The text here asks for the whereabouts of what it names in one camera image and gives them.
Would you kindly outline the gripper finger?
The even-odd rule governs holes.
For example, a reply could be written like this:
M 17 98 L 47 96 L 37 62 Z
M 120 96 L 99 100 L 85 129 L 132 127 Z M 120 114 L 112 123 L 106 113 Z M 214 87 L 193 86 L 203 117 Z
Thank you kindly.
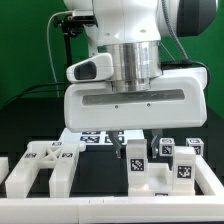
M 159 141 L 163 135 L 163 132 L 161 129 L 153 129 L 152 130 L 152 141 L 151 141 L 151 148 L 152 148 L 152 157 L 155 158 L 158 153 L 157 146 L 159 144 Z
M 109 139 L 116 149 L 117 157 L 121 158 L 122 142 L 119 140 L 118 132 L 117 131 L 110 131 L 109 132 Z

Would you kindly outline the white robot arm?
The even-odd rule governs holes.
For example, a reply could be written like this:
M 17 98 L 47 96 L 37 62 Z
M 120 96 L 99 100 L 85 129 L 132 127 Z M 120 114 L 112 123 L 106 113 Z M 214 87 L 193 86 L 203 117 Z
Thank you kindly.
M 200 127 L 209 73 L 192 61 L 163 62 L 161 39 L 201 34 L 218 0 L 64 0 L 84 27 L 89 57 L 67 69 L 72 132 Z

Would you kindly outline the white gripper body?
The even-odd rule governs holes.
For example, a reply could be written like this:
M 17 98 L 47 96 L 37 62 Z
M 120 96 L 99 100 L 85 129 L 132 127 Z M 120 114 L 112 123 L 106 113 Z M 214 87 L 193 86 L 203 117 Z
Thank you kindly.
M 72 84 L 64 96 L 66 127 L 74 132 L 200 127 L 207 120 L 203 67 L 166 70 L 140 92 L 115 93 L 111 84 Z

